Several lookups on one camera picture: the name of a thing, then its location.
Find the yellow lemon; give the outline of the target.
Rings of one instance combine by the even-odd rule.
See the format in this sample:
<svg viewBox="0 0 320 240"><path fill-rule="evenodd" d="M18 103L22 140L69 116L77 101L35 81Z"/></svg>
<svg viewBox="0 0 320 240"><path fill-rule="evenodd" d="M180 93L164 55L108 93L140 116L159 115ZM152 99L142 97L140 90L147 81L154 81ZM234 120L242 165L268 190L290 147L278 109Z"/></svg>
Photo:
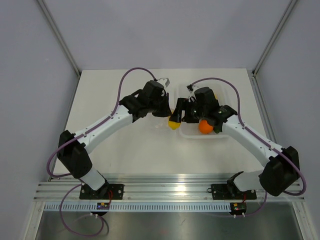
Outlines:
<svg viewBox="0 0 320 240"><path fill-rule="evenodd" d="M172 130L176 130L181 126L180 122L174 122L174 121L168 121L168 126L172 129Z"/></svg>

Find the clear zip top bag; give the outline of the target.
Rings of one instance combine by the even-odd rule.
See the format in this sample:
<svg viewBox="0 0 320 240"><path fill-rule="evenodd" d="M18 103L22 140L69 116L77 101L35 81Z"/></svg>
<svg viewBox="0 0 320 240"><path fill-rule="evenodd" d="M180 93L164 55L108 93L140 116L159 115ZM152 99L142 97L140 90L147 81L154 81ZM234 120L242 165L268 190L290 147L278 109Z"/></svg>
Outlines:
<svg viewBox="0 0 320 240"><path fill-rule="evenodd" d="M156 129L157 131L167 131L170 130L170 127L168 126L168 118L161 118L161 117L155 117L152 120L151 126Z"/></svg>

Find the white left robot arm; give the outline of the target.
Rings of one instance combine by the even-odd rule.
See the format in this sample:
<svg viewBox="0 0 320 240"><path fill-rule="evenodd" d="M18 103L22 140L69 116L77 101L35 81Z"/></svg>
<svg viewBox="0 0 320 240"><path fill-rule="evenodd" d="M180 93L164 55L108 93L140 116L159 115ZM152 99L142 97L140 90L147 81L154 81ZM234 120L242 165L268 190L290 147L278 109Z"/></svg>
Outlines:
<svg viewBox="0 0 320 240"><path fill-rule="evenodd" d="M172 113L166 92L169 84L168 78L150 80L142 89L119 100L109 115L76 133L66 130L60 134L57 158L75 179L82 181L82 190L90 199L112 196L111 185L94 168L90 153L116 131L147 114L169 117Z"/></svg>

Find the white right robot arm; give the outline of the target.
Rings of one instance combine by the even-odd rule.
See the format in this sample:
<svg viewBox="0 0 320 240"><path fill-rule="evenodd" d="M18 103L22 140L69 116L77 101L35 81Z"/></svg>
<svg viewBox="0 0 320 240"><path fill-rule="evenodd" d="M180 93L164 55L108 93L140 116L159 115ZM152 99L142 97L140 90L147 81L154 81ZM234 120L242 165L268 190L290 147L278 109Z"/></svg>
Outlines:
<svg viewBox="0 0 320 240"><path fill-rule="evenodd" d="M219 103L212 89L201 87L193 90L189 97L176 100L169 124L176 129L181 123L206 121L215 134L231 137L257 159L262 170L241 170L228 179L226 190L230 197L239 198L258 187L277 197L300 177L298 151L292 146L284 148L272 142L250 129L239 117L239 112L231 106Z"/></svg>

